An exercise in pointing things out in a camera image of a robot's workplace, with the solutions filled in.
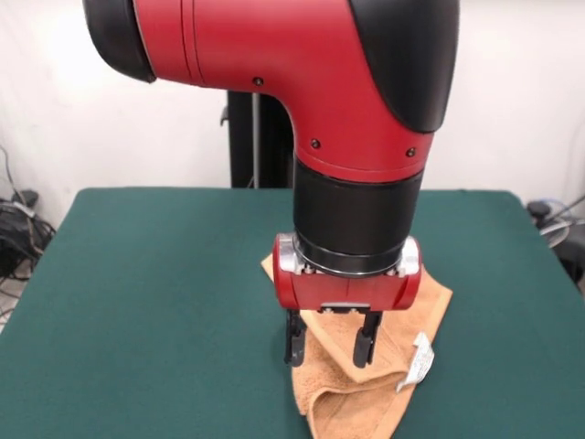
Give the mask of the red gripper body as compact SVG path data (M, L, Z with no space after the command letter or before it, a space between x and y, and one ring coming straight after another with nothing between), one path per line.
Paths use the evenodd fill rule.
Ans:
M295 249L294 241L294 233L279 233L272 249L272 279L285 309L404 310L411 307L419 291L421 253L412 237L406 239L394 267L358 278L317 269Z

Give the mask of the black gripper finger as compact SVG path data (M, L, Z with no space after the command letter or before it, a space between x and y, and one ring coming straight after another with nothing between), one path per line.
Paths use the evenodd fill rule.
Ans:
M358 368L371 364L374 356L378 328L383 318L382 312L369 311L365 314L363 326L356 332L353 363Z
M299 310L286 311L284 362L291 367L300 367L304 360L305 323Z

